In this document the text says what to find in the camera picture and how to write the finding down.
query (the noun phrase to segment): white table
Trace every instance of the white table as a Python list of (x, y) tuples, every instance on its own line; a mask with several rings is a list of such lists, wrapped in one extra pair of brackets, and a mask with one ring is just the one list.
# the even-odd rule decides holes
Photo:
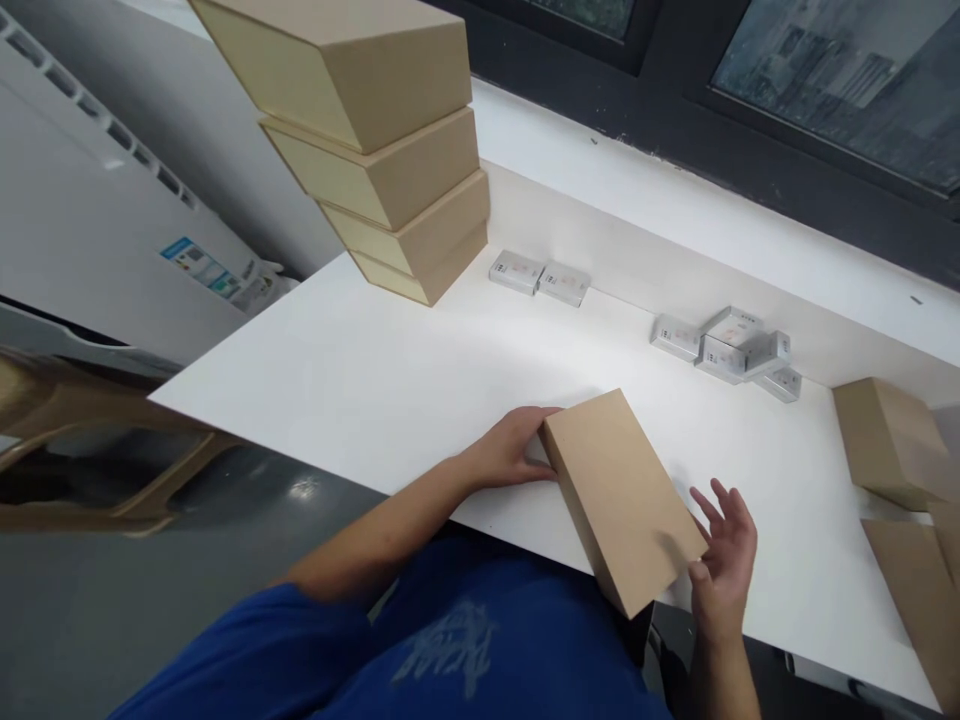
[[(653, 317), (595, 290), (574, 309), (490, 283), (488, 247), (433, 309), (367, 285), (344, 254), (152, 398), (384, 493), (517, 405), (616, 387), (678, 491), (739, 487), (760, 535), (748, 635), (937, 708), (859, 517), (833, 400), (784, 405), (651, 347)], [(485, 491), (456, 520), (589, 572), (554, 484)], [(662, 598), (687, 607), (681, 579)]]

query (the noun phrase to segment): small white box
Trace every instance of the small white box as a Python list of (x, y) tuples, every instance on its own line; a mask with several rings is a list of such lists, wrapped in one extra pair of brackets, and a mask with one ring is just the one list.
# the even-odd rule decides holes
[(708, 375), (739, 385), (743, 382), (747, 362), (746, 355), (737, 348), (704, 335), (700, 338), (700, 356), (693, 364)]
[(700, 328), (702, 335), (709, 335), (735, 348), (763, 332), (763, 320), (730, 306)]
[(537, 292), (554, 297), (567, 305), (580, 307), (589, 287), (589, 275), (551, 261), (547, 263), (547, 267), (540, 276)]
[(740, 346), (747, 356), (744, 380), (769, 375), (790, 364), (790, 336), (776, 330)]
[(504, 250), (490, 266), (487, 276), (499, 285), (518, 290), (524, 295), (537, 291), (537, 281), (543, 272), (543, 263)]
[(769, 375), (761, 375), (753, 382), (781, 402), (796, 402), (800, 399), (803, 375), (791, 367), (785, 367)]
[(671, 315), (657, 318), (650, 344), (686, 362), (700, 357), (700, 331)]

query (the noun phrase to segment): blue shirt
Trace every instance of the blue shirt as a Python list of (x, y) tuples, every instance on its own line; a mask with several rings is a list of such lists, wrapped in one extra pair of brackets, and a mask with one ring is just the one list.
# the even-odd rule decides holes
[(112, 718), (670, 717), (593, 578), (505, 543), (414, 558), (371, 624), (293, 585), (244, 600)]

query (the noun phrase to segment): white appliance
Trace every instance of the white appliance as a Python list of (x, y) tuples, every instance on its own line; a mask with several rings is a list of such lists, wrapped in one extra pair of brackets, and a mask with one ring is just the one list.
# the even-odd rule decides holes
[(0, 295), (185, 365), (286, 287), (0, 8)]

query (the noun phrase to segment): wooden chair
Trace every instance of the wooden chair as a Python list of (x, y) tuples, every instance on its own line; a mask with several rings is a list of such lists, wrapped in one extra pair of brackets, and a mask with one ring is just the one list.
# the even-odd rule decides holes
[(150, 402), (145, 382), (149, 383), (119, 371), (93, 366), (83, 370), (65, 360), (0, 347), (0, 435), (17, 440), (0, 452), (0, 483), (4, 473), (31, 452), (76, 430), (124, 425), (196, 433), (200, 438), (171, 467), (115, 507), (87, 508), (62, 501), (0, 504), (0, 531), (146, 534), (176, 518), (167, 506), (171, 496), (217, 455), (242, 441)]

